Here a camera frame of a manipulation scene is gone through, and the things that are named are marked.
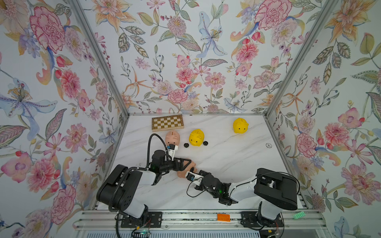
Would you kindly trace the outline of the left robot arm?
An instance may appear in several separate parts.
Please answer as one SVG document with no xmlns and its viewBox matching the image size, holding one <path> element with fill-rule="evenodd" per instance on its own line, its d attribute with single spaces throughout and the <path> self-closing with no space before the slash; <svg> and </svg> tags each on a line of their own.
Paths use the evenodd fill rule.
<svg viewBox="0 0 381 238">
<path fill-rule="evenodd" d="M 156 185 L 170 171 L 184 171 L 190 159 L 175 158 L 163 150 L 156 150 L 147 168 L 117 165 L 99 188 L 96 199 L 109 211 L 140 219 L 148 208 L 134 198 L 139 186 Z"/>
</svg>

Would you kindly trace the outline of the pink piggy bank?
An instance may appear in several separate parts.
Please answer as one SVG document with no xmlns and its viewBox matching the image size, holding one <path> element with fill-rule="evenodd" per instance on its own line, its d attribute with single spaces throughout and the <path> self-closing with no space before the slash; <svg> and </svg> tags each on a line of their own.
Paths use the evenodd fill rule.
<svg viewBox="0 0 381 238">
<path fill-rule="evenodd" d="M 196 163 L 194 161 L 192 161 L 192 163 L 184 171 L 177 171 L 177 176 L 181 179 L 185 179 L 188 171 L 197 171 Z"/>
<path fill-rule="evenodd" d="M 180 135 L 176 131 L 169 131 L 165 136 L 165 144 L 166 145 L 176 145 L 180 144 Z"/>
</svg>

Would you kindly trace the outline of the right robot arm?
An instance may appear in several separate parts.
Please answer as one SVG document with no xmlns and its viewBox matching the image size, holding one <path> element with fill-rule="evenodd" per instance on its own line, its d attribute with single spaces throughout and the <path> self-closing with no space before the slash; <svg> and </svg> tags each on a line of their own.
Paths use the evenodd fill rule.
<svg viewBox="0 0 381 238">
<path fill-rule="evenodd" d="M 187 172 L 186 179 L 196 185 L 195 189 L 208 192 L 219 203 L 231 206 L 242 200 L 260 197 L 257 217 L 275 220 L 284 210 L 298 209 L 299 181 L 285 172 L 275 172 L 259 168 L 252 178 L 239 183 L 222 183 L 206 171 Z"/>
</svg>

